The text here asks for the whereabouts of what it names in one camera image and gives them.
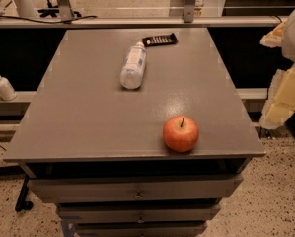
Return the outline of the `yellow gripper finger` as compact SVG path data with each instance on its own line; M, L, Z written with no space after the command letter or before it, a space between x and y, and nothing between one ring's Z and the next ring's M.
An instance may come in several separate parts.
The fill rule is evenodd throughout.
M278 69L268 90L259 124L265 129L283 126L295 113L295 63L286 71Z
M285 25L285 22L281 22L272 31L264 35L259 43L263 46L270 48L282 47L282 38Z

